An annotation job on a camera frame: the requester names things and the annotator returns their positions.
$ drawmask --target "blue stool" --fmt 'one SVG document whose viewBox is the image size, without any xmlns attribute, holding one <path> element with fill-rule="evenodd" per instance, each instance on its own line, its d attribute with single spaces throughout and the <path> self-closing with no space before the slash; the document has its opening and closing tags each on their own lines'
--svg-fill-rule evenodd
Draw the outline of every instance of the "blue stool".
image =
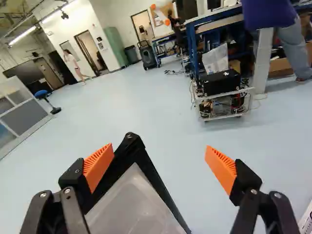
<svg viewBox="0 0 312 234">
<path fill-rule="evenodd" d="M 48 91 L 40 90 L 40 91 L 36 92 L 34 96 L 35 96 L 35 98 L 38 98 L 38 99 L 44 99 L 52 107 L 52 111 L 50 111 L 51 114 L 55 115 L 62 110 L 60 107 L 52 106 L 52 104 L 49 102 L 49 100 L 47 98 L 48 97 Z"/>
</svg>

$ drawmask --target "light blue floor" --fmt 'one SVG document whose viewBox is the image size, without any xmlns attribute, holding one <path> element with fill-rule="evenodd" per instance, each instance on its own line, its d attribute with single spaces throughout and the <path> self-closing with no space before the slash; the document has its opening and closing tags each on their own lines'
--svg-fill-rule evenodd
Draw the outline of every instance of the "light blue floor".
<svg viewBox="0 0 312 234">
<path fill-rule="evenodd" d="M 262 191 L 284 192 L 300 218 L 312 199 L 312 82 L 270 81 L 268 98 L 249 116 L 203 123 L 191 110 L 189 78 L 167 69 L 180 65 L 145 72 L 139 63 L 57 90 L 50 100 L 63 111 L 0 161 L 0 233 L 18 233 L 35 193 L 58 191 L 77 158 L 108 142 L 115 149 L 128 131 L 142 137 L 194 234 L 229 233 L 237 212 L 204 161 L 206 145 L 245 161 Z"/>
</svg>

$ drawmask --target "doorway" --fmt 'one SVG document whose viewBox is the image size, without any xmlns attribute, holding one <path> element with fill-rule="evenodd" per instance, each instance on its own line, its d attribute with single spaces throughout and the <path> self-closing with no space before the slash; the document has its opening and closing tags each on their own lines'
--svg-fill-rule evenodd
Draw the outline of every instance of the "doorway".
<svg viewBox="0 0 312 234">
<path fill-rule="evenodd" d="M 150 16 L 147 10 L 131 16 L 138 41 L 147 40 L 150 44 L 155 37 Z"/>
<path fill-rule="evenodd" d="M 51 62 L 54 64 L 56 70 L 58 71 L 58 73 L 60 73 L 63 76 L 65 84 L 71 85 L 71 84 L 77 83 L 76 78 L 73 76 L 73 74 L 68 69 L 65 62 L 63 61 L 63 59 L 60 57 L 60 55 L 58 54 L 56 50 L 49 53 L 49 57 L 51 59 Z"/>
<path fill-rule="evenodd" d="M 109 73 L 89 30 L 76 35 L 75 40 L 97 77 Z"/>
<path fill-rule="evenodd" d="M 64 86 L 64 84 L 59 80 L 58 76 L 43 57 L 36 58 L 33 61 L 43 73 L 45 80 L 54 90 Z"/>
</svg>

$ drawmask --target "sneaker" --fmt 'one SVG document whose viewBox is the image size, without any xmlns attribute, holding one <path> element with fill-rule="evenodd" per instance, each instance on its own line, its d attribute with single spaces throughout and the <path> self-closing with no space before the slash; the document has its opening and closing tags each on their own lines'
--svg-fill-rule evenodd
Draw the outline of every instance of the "sneaker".
<svg viewBox="0 0 312 234">
<path fill-rule="evenodd" d="M 303 84 L 303 83 L 305 83 L 306 81 L 307 81 L 306 79 L 297 78 L 295 82 L 298 83 L 298 84 Z"/>
</svg>

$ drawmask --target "gray pants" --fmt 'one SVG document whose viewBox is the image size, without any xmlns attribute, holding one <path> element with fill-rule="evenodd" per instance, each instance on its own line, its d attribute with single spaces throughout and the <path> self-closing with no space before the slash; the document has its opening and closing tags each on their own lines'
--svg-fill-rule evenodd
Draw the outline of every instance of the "gray pants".
<svg viewBox="0 0 312 234">
<path fill-rule="evenodd" d="M 312 68 L 309 64 L 306 42 L 301 34 L 300 18 L 295 19 L 295 24 L 287 28 L 275 28 L 278 38 L 296 76 L 302 79 L 312 78 Z M 256 56 L 258 50 L 258 31 L 252 32 L 254 38 L 253 52 Z"/>
</svg>

